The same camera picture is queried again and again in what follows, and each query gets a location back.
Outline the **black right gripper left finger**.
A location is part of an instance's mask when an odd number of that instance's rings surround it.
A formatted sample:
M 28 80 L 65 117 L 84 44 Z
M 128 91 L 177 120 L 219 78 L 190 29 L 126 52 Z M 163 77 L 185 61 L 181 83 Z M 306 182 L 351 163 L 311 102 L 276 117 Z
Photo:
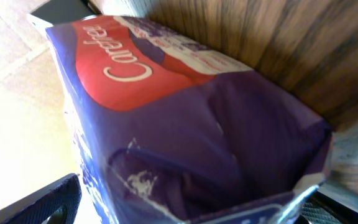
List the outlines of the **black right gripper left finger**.
M 71 173 L 0 210 L 0 224 L 73 224 L 81 202 L 78 175 Z

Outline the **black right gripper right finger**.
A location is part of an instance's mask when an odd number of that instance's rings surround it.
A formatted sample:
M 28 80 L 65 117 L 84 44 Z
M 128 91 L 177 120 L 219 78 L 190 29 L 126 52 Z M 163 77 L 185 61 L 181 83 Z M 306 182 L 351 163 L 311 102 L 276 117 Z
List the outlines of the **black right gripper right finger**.
M 295 224 L 358 224 L 358 212 L 316 192 L 303 205 Z

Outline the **purple red snack pack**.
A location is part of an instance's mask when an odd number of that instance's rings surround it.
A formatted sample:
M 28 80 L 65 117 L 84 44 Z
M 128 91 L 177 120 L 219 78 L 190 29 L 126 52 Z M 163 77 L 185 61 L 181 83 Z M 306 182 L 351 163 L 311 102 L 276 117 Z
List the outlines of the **purple red snack pack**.
M 247 65 L 145 18 L 49 27 L 98 223 L 290 223 L 332 130 Z

